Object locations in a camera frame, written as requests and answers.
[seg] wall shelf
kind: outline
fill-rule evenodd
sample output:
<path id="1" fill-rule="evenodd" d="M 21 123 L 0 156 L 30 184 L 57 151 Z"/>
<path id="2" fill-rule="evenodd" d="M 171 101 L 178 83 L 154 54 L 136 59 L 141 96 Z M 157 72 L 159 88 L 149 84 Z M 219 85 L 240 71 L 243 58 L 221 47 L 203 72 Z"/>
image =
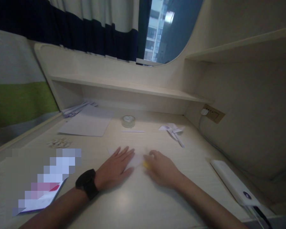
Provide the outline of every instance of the wall shelf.
<path id="1" fill-rule="evenodd" d="M 286 28 L 193 53 L 186 59 L 211 63 L 286 59 Z"/>
<path id="2" fill-rule="evenodd" d="M 92 78 L 88 75 L 60 75 L 60 76 L 50 76 L 52 80 L 90 85 L 96 87 L 103 87 L 109 89 L 116 89 L 121 91 L 137 92 L 142 94 L 157 95 L 162 97 L 169 97 L 174 99 L 182 99 L 189 101 L 197 101 L 203 103 L 213 103 L 213 100 L 206 99 L 202 96 L 190 94 L 183 91 L 172 90 L 162 87 L 153 87 L 143 84 L 129 83 L 118 80 Z"/>

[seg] wall socket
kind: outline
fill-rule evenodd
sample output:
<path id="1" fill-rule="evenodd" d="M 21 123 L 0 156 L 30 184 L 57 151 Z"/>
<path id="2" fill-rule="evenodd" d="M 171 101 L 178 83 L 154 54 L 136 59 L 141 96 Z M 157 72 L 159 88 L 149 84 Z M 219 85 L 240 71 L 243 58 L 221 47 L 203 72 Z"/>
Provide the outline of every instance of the wall socket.
<path id="1" fill-rule="evenodd" d="M 209 112 L 206 115 L 209 119 L 211 119 L 215 123 L 219 123 L 220 120 L 225 116 L 224 113 L 220 112 L 219 110 L 216 110 L 215 108 L 205 104 L 204 109 L 207 109 Z"/>

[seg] window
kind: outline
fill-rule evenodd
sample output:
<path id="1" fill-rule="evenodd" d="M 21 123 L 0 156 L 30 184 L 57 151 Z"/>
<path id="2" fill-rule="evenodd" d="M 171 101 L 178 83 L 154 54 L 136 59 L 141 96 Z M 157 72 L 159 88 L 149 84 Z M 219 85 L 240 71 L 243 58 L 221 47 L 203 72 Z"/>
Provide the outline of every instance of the window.
<path id="1" fill-rule="evenodd" d="M 152 61 L 152 57 L 153 57 L 153 52 L 145 51 L 145 54 L 144 54 L 145 60 Z"/>
<path id="2" fill-rule="evenodd" d="M 158 53 L 153 54 L 153 59 L 152 59 L 153 62 L 157 62 L 157 55 L 158 55 Z"/>
<path id="3" fill-rule="evenodd" d="M 158 40 L 161 40 L 162 30 L 163 29 L 158 29 L 158 34 L 157 34 L 157 39 Z"/>
<path id="4" fill-rule="evenodd" d="M 146 9 L 146 17 L 139 21 L 145 23 L 145 32 L 141 35 L 142 45 L 139 43 L 138 48 L 141 58 L 144 54 L 145 60 L 162 64 L 175 59 L 192 34 L 202 2 L 203 0 L 152 0 L 150 8 Z M 144 15 L 141 9 L 143 8 L 140 7 L 139 14 Z"/>
<path id="5" fill-rule="evenodd" d="M 155 19 L 158 19 L 159 18 L 159 15 L 160 15 L 160 12 L 159 11 L 155 11 L 153 9 L 150 10 L 150 17 L 152 18 L 155 18 Z"/>
<path id="6" fill-rule="evenodd" d="M 157 29 L 148 27 L 147 37 L 148 37 L 148 38 L 151 38 L 151 39 L 156 39 L 156 32 L 157 32 Z"/>
<path id="7" fill-rule="evenodd" d="M 145 48 L 146 48 L 146 49 L 153 50 L 153 46 L 154 46 L 154 45 L 155 45 L 155 42 L 150 41 L 150 40 L 147 40 L 147 41 L 146 41 Z"/>
<path id="8" fill-rule="evenodd" d="M 157 42 L 156 42 L 156 46 L 155 46 L 155 52 L 158 52 L 158 51 L 159 51 L 159 47 L 160 47 L 160 42 L 157 41 Z"/>

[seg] wristwatch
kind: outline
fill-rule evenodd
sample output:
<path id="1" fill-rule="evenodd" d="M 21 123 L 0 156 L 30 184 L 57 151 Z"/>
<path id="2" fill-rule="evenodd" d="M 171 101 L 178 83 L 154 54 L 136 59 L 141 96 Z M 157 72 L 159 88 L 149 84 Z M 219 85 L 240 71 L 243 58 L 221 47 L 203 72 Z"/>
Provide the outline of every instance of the wristwatch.
<path id="1" fill-rule="evenodd" d="M 95 171 L 94 169 L 88 170 L 79 176 L 75 182 L 75 187 L 77 189 L 84 190 L 89 198 L 92 200 L 98 193 L 98 189 L 94 183 Z"/>

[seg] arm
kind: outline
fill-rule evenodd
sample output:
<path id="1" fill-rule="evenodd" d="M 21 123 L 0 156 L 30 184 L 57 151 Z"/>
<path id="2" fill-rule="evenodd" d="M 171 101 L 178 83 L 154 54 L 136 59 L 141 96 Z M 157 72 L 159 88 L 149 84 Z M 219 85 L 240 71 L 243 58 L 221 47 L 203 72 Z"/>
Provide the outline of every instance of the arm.
<path id="1" fill-rule="evenodd" d="M 126 168 L 134 156 L 134 149 L 128 147 L 120 153 L 120 147 L 96 171 L 94 183 L 99 192 L 113 188 L 122 183 L 133 172 L 133 168 Z M 85 205 L 89 198 L 84 190 L 72 188 L 52 204 L 32 217 L 19 229 L 61 228 Z"/>
<path id="2" fill-rule="evenodd" d="M 159 151 L 144 155 L 146 173 L 159 185 L 176 190 L 201 215 L 207 224 L 218 229 L 248 229 L 216 200 L 183 175 L 174 163 Z"/>

